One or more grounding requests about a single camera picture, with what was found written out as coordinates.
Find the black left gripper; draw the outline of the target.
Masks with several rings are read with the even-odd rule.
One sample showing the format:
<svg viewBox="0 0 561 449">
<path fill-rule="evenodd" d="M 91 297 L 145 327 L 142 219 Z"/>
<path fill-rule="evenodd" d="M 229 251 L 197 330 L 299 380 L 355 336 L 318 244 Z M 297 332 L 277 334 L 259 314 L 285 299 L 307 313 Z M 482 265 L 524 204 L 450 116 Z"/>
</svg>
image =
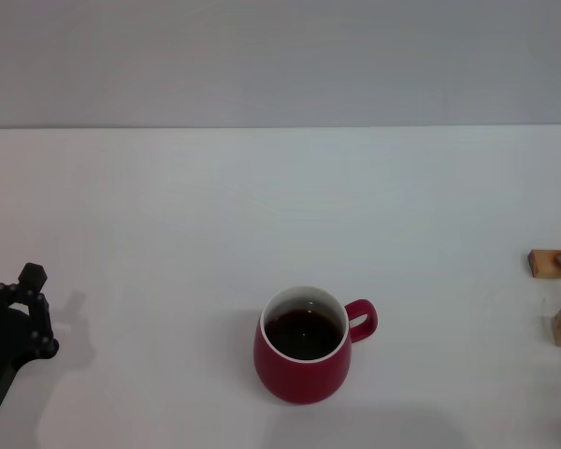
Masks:
<svg viewBox="0 0 561 449">
<path fill-rule="evenodd" d="M 24 365 L 51 359 L 59 350 L 42 293 L 47 279 L 41 265 L 27 263 L 16 283 L 0 282 L 0 407 Z M 28 306 L 29 312 L 10 308 L 14 303 Z"/>
</svg>

